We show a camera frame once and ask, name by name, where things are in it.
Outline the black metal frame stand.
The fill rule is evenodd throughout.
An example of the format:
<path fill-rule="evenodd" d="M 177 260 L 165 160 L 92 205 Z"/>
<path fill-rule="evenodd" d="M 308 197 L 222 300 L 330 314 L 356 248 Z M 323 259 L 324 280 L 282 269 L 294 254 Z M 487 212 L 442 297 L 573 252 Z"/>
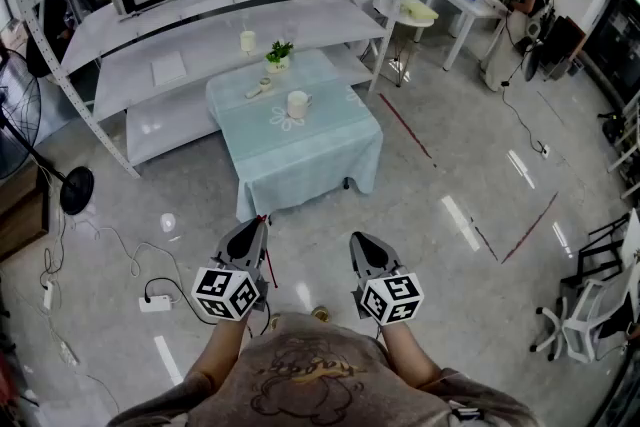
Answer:
<path fill-rule="evenodd" d="M 621 249 L 624 236 L 621 232 L 629 225 L 631 214 L 623 214 L 618 219 L 588 233 L 588 242 L 579 249 L 576 256 L 576 271 L 564 277 L 560 284 L 577 289 L 587 278 L 608 273 L 605 281 L 623 271 Z"/>

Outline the white paper sheet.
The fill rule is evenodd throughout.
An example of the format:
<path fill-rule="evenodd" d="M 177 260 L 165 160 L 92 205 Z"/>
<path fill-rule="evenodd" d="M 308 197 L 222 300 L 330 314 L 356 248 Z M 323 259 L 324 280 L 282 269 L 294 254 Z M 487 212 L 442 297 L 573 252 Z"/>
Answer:
<path fill-rule="evenodd" d="M 151 71 L 155 87 L 164 86 L 186 76 L 186 68 L 179 51 L 152 60 Z"/>

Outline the white desk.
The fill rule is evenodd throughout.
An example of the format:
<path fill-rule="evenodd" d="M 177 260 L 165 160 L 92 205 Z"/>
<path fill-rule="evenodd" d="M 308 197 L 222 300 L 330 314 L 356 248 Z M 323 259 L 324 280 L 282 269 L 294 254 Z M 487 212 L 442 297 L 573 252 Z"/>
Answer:
<path fill-rule="evenodd" d="M 427 0 L 426 5 L 431 7 L 434 0 Z M 481 57 L 481 60 L 486 58 L 495 44 L 497 43 L 502 30 L 506 25 L 506 17 L 509 13 L 508 9 L 497 0 L 445 0 L 449 4 L 453 5 L 460 11 L 461 22 L 458 23 L 459 30 L 456 41 L 451 48 L 446 60 L 443 64 L 443 69 L 449 71 L 456 60 L 460 50 L 464 46 L 466 38 L 477 20 L 497 20 L 498 25 L 492 34 L 492 39 L 489 46 L 486 49 L 485 54 Z"/>

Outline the brown wooden cabinet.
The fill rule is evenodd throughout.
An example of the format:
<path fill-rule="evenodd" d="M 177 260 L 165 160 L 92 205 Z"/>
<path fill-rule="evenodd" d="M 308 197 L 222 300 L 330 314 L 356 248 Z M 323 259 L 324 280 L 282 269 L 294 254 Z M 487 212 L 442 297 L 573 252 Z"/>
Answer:
<path fill-rule="evenodd" d="M 0 184 L 0 262 L 49 233 L 49 191 L 35 163 Z"/>

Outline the white mug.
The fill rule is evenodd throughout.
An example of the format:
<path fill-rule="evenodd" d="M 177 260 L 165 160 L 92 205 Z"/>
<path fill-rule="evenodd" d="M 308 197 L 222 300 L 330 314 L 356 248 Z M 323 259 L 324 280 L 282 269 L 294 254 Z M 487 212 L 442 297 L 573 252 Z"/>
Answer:
<path fill-rule="evenodd" d="M 294 120 L 305 118 L 313 96 L 304 91 L 292 91 L 287 96 L 287 114 Z"/>

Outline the black standing fan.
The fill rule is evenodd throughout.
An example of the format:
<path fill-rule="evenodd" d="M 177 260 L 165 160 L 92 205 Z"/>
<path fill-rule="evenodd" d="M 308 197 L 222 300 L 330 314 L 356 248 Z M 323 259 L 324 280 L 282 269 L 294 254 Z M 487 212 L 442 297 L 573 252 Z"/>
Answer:
<path fill-rule="evenodd" d="M 18 171 L 31 158 L 60 182 L 62 211 L 75 216 L 89 205 L 94 175 L 79 166 L 63 174 L 35 150 L 41 123 L 38 79 L 16 51 L 0 49 L 0 180 Z"/>

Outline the person's left forearm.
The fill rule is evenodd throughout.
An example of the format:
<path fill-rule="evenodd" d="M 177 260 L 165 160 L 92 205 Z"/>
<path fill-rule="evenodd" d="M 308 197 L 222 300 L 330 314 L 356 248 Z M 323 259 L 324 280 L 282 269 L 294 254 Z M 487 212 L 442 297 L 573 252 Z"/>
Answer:
<path fill-rule="evenodd" d="M 218 390 L 238 360 L 247 321 L 248 316 L 239 321 L 220 320 L 186 376 L 202 375 Z"/>

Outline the person's grey printed shirt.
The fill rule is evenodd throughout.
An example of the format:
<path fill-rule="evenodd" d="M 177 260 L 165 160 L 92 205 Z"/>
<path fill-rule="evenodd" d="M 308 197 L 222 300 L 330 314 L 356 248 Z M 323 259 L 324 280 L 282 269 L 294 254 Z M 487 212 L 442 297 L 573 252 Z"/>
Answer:
<path fill-rule="evenodd" d="M 524 404 L 452 369 L 413 388 L 376 340 L 310 314 L 276 314 L 242 342 L 218 390 L 199 374 L 106 427 L 543 427 Z"/>

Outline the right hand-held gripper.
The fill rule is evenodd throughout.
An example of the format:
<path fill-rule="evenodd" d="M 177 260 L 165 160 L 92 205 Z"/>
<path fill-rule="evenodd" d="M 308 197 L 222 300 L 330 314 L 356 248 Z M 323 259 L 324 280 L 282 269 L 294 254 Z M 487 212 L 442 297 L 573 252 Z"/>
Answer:
<path fill-rule="evenodd" d="M 424 301 L 424 293 L 415 273 L 404 271 L 397 252 L 381 239 L 361 231 L 351 235 L 349 249 L 353 269 L 360 279 L 369 279 L 355 295 L 356 305 L 364 318 L 372 318 L 379 326 L 414 319 Z"/>

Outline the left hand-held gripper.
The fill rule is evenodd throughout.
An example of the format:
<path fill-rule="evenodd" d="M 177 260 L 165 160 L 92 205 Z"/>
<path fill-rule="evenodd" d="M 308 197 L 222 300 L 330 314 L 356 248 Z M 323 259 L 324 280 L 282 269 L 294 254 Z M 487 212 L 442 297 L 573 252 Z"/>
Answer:
<path fill-rule="evenodd" d="M 206 315 L 240 321 L 252 310 L 265 310 L 268 282 L 261 266 L 267 240 L 268 223 L 261 217 L 237 225 L 220 240 L 215 257 L 198 269 L 191 289 Z"/>

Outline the person's right forearm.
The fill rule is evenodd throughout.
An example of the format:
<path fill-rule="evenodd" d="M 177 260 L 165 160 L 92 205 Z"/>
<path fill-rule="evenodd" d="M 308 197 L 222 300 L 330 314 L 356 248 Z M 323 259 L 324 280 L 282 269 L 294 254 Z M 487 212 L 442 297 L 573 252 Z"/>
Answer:
<path fill-rule="evenodd" d="M 396 373 L 409 386 L 421 388 L 440 378 L 441 368 L 424 352 L 406 323 L 385 325 L 381 334 Z"/>

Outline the white office chair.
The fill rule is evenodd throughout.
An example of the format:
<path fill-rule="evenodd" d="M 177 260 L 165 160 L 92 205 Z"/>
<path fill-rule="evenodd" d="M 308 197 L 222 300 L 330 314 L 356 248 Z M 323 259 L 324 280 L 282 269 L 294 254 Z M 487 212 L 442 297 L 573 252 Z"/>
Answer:
<path fill-rule="evenodd" d="M 607 326 L 614 332 L 625 331 L 640 319 L 640 261 L 609 280 L 588 279 L 573 306 L 561 297 L 554 310 L 538 307 L 536 313 L 551 328 L 542 341 L 529 346 L 531 353 L 552 346 L 550 362 L 566 353 L 578 362 L 591 363 L 596 359 L 596 339 Z"/>

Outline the pale yellow cushion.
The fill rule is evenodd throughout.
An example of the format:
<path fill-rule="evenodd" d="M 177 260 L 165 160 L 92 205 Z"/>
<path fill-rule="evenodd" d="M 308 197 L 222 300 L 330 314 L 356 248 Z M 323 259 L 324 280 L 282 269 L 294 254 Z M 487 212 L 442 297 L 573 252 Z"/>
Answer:
<path fill-rule="evenodd" d="M 401 0 L 400 12 L 418 22 L 436 20 L 439 14 L 420 0 Z"/>

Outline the round white side table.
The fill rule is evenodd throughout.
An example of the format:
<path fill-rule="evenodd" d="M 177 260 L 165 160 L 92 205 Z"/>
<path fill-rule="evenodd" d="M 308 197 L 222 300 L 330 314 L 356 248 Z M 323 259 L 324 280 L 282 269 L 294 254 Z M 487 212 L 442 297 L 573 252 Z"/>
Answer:
<path fill-rule="evenodd" d="M 372 79 L 368 88 L 373 92 L 380 77 L 392 82 L 400 88 L 407 78 L 408 66 L 415 53 L 415 47 L 422 38 L 425 29 L 434 25 L 437 20 L 418 22 L 400 12 L 400 2 L 394 10 L 395 0 L 374 0 L 373 8 L 384 20 L 384 28 L 389 28 L 389 41 L 385 49 L 385 36 L 369 40 L 369 49 L 375 58 Z"/>

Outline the dark glass cabinet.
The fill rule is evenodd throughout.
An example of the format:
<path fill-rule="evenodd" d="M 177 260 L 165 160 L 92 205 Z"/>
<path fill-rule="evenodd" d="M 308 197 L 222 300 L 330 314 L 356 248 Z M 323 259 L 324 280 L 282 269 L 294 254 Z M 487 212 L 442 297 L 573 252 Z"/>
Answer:
<path fill-rule="evenodd" d="M 586 54 L 625 105 L 640 90 L 640 3 L 610 0 L 589 36 Z"/>

